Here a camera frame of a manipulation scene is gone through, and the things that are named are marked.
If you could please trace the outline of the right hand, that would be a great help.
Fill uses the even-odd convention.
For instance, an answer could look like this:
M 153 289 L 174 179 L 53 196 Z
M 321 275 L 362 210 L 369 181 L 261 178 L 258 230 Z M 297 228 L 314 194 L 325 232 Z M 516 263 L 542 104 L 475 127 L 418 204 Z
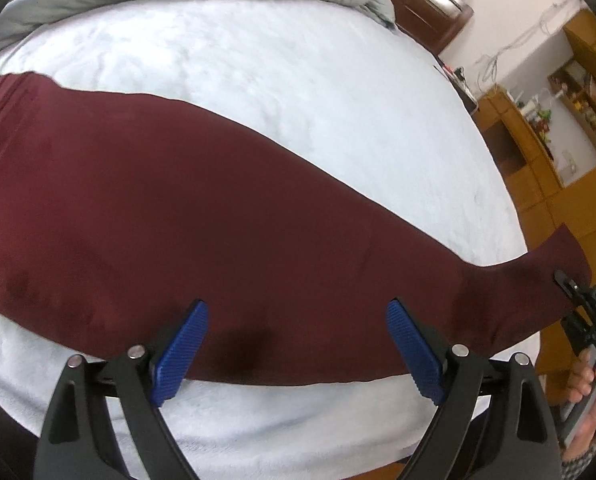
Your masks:
M 592 358 L 592 349 L 587 348 L 572 363 L 567 382 L 567 401 L 580 403 L 591 395 L 592 384 L 596 385 L 596 366 L 592 365 Z M 583 456 L 593 443 L 595 433 L 596 398 L 584 416 L 577 434 L 572 438 L 570 445 L 563 450 L 562 460 L 569 462 Z

